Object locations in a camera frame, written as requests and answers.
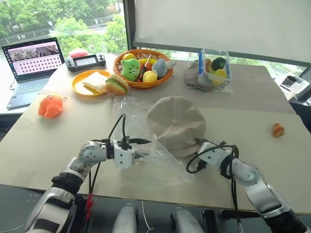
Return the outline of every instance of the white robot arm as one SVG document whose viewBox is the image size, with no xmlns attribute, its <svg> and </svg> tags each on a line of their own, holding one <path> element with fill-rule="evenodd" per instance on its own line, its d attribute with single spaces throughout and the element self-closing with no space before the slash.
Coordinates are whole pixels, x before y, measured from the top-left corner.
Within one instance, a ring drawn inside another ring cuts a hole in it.
<svg viewBox="0 0 311 233">
<path fill-rule="evenodd" d="M 143 139 L 134 139 L 148 143 Z M 75 201 L 75 195 L 89 174 L 91 168 L 107 159 L 114 159 L 121 167 L 133 165 L 135 156 L 129 145 L 117 140 L 97 140 L 85 143 L 79 155 L 73 158 L 62 172 L 52 179 L 53 185 L 47 189 L 35 208 L 28 216 L 23 232 L 67 232 L 71 222 L 70 208 Z"/>
<path fill-rule="evenodd" d="M 202 144 L 198 155 L 200 161 L 197 164 L 197 171 L 208 163 L 216 167 L 227 179 L 230 179 L 230 163 L 232 162 L 233 179 L 244 186 L 250 202 L 272 232 L 311 233 L 310 229 L 296 217 L 286 201 L 264 181 L 257 167 L 241 162 L 238 158 L 232 157 L 231 150 L 224 150 L 210 142 Z"/>
</svg>

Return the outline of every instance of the woven basket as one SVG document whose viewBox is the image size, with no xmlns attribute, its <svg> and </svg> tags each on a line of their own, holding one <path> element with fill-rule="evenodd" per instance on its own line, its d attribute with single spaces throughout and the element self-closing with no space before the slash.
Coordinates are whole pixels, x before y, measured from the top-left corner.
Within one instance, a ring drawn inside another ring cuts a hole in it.
<svg viewBox="0 0 311 233">
<path fill-rule="evenodd" d="M 138 88 L 138 89 L 148 89 L 148 88 L 152 88 L 155 86 L 160 85 L 161 83 L 164 83 L 165 81 L 168 80 L 168 78 L 172 75 L 173 70 L 169 70 L 167 72 L 167 74 L 159 80 L 156 80 L 154 82 L 150 82 L 150 83 L 143 83 L 143 82 L 131 82 L 128 81 L 126 78 L 124 78 L 121 75 L 121 72 L 123 70 L 123 65 L 121 64 L 122 58 L 125 54 L 127 53 L 132 53 L 136 56 L 136 58 L 142 59 L 142 58 L 148 58 L 149 55 L 151 54 L 151 58 L 153 59 L 164 59 L 166 61 L 169 61 L 169 58 L 167 56 L 165 56 L 164 54 L 157 52 L 157 51 L 153 51 L 153 50 L 130 50 L 130 51 L 126 51 L 124 53 L 121 53 L 116 59 L 115 62 L 113 64 L 113 71 L 115 72 L 115 74 L 119 75 L 121 78 L 123 78 L 131 87 L 134 88 Z"/>
</svg>

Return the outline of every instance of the orange plush toy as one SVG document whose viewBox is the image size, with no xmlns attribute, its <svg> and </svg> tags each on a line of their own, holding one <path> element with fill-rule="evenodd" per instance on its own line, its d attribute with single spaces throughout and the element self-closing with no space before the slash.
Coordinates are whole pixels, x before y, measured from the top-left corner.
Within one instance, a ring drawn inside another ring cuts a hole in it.
<svg viewBox="0 0 311 233">
<path fill-rule="evenodd" d="M 53 118 L 58 116 L 63 111 L 63 98 L 56 94 L 46 96 L 39 106 L 39 116 L 45 118 Z"/>
</svg>

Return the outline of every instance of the toy hamburger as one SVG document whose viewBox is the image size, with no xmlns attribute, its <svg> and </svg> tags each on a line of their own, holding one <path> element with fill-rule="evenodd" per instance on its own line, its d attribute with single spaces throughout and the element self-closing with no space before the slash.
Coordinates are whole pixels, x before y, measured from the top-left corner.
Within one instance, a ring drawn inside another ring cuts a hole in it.
<svg viewBox="0 0 311 233">
<path fill-rule="evenodd" d="M 105 89 L 109 94 L 126 95 L 129 85 L 119 76 L 110 74 L 106 81 Z"/>
</svg>

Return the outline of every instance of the beige cap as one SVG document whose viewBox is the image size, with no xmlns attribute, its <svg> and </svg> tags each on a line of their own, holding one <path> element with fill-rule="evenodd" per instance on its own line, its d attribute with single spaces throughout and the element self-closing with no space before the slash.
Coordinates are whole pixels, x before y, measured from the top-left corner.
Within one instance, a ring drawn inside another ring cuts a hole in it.
<svg viewBox="0 0 311 233">
<path fill-rule="evenodd" d="M 147 113 L 147 124 L 158 141 L 175 157 L 196 153 L 204 138 L 206 123 L 193 102 L 184 97 L 160 99 Z"/>
</svg>

